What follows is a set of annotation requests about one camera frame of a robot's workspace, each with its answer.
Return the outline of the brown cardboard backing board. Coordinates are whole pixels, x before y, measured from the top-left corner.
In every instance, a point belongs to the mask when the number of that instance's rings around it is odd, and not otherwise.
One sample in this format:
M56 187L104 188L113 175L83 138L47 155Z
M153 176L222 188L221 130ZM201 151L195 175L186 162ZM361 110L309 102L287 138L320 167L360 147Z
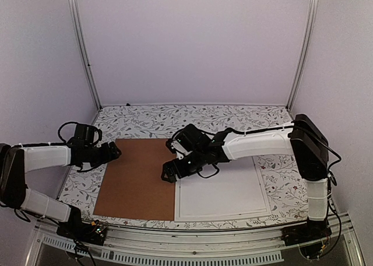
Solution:
M175 184L161 179L163 164L175 155L166 139L117 139L122 155L107 165L94 215L173 221Z

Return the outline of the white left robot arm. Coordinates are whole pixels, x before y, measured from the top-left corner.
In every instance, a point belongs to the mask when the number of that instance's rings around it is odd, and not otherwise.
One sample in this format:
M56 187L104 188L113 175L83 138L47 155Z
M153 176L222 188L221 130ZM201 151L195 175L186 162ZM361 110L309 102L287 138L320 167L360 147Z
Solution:
M81 222L80 210L26 183L30 172L76 167L80 173L88 173L120 157L115 142L103 142L103 133L97 127L75 121L64 123L69 125L75 127L73 135L65 139L59 129L59 142L1 144L1 206L64 223L67 233L82 239L87 228Z

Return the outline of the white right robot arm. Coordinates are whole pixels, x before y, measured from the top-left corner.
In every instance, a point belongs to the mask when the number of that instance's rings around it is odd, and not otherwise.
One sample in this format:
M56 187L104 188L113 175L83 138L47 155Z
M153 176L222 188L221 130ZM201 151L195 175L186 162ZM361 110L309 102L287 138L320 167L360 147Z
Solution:
M329 155L334 151L318 127L305 114L272 128L239 131L226 128L209 133L188 124L166 141L175 159L163 164L161 179L169 183L199 174L205 166L254 156L292 157L307 185L308 223L301 228L306 240L314 240L324 230L328 215L329 184L332 177Z

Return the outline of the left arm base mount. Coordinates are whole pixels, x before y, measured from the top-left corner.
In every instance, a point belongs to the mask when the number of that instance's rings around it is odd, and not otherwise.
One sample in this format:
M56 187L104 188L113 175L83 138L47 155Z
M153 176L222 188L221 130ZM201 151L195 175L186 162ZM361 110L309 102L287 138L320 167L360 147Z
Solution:
M58 222L57 235L75 239L83 243L103 246L107 236L107 226L99 220L84 223L79 208L69 206L71 212L67 222Z

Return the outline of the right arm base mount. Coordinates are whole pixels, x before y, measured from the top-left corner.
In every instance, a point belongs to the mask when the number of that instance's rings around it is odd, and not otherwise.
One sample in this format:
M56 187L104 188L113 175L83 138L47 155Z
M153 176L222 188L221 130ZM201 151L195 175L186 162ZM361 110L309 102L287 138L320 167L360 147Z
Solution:
M330 243L332 231L328 219L322 221L310 220L296 226L282 228L281 239L285 246L306 243L300 247L301 255L308 260L321 258Z

